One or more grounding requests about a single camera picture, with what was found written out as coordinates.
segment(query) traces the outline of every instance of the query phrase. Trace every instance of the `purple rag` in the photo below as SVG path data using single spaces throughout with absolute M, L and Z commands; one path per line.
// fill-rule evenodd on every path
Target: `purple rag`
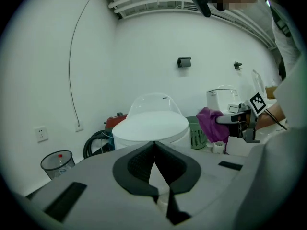
M 220 111 L 211 110 L 208 107 L 203 108 L 196 117 L 201 129 L 208 137 L 210 142 L 223 141 L 228 142 L 229 128 L 226 125 L 217 124 L 215 118 L 223 116 Z

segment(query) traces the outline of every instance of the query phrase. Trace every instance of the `mesh trash can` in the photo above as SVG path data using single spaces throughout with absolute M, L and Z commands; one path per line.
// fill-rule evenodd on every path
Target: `mesh trash can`
M 75 166 L 75 162 L 72 158 L 72 152 L 67 150 L 53 152 L 44 157 L 40 163 L 40 167 L 51 180 L 59 177 L 73 166 Z
M 192 149 L 201 149 L 206 146 L 207 137 L 204 134 L 196 116 L 186 118 L 191 130 Z

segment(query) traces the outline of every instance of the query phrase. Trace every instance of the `electrical outlet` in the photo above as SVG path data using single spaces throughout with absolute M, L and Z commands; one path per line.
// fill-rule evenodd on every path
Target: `electrical outlet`
M 78 122 L 75 123 L 75 130 L 76 130 L 76 132 L 83 130 L 83 122 L 82 121 L 79 121 L 79 123 Z
M 47 129 L 45 126 L 34 128 L 37 142 L 48 140 Z

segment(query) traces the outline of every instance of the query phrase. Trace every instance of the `white bottle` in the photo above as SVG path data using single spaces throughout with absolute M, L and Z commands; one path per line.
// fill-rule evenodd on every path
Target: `white bottle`
M 61 166 L 63 164 L 63 155 L 62 154 L 59 154 L 58 155 L 58 158 L 59 158 L 59 165 Z M 59 169 L 59 173 L 60 174 L 64 174 L 68 169 L 70 169 L 71 167 L 68 165 L 68 164 L 65 164 L 63 167 L 61 167 Z

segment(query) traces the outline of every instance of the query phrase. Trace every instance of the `cardboard box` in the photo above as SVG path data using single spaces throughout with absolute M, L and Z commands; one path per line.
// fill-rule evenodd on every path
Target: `cardboard box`
M 273 92 L 276 90 L 277 87 L 269 87 L 265 88 L 265 91 L 267 93 L 268 99 L 276 99 Z

